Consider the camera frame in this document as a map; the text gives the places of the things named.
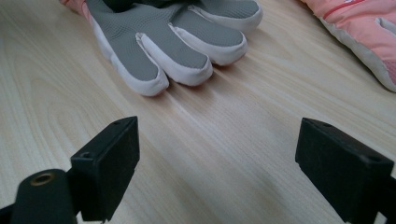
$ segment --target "wooden table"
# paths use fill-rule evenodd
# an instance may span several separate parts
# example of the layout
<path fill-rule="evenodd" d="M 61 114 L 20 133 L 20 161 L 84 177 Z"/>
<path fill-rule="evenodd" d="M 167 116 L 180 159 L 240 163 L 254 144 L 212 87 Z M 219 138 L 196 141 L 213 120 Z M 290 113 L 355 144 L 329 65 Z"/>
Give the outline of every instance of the wooden table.
<path fill-rule="evenodd" d="M 299 1 L 260 0 L 247 55 L 140 96 L 55 0 L 0 2 L 0 207 L 28 175 L 138 116 L 141 161 L 111 223 L 343 223 L 294 161 L 303 117 L 396 161 L 396 93 Z"/>

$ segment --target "black plastic part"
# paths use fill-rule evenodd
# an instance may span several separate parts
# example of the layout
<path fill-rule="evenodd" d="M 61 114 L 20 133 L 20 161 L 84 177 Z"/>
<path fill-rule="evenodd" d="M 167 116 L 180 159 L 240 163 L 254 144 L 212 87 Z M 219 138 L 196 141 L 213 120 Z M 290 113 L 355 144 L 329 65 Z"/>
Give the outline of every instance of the black plastic part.
<path fill-rule="evenodd" d="M 108 125 L 72 156 L 74 204 L 85 221 L 110 220 L 139 161 L 137 117 Z"/>
<path fill-rule="evenodd" d="M 24 179 L 18 188 L 10 223 L 77 223 L 66 172 L 46 170 Z"/>
<path fill-rule="evenodd" d="M 302 120 L 295 159 L 341 219 L 374 222 L 393 161 L 313 119 Z"/>
<path fill-rule="evenodd" d="M 103 0 L 115 12 L 123 12 L 131 8 L 135 0 Z"/>
<path fill-rule="evenodd" d="M 396 180 L 390 178 L 380 190 L 379 211 L 388 218 L 388 224 L 396 224 Z"/>
<path fill-rule="evenodd" d="M 14 204 L 0 209 L 0 224 L 8 224 L 11 221 L 12 210 L 14 209 Z"/>

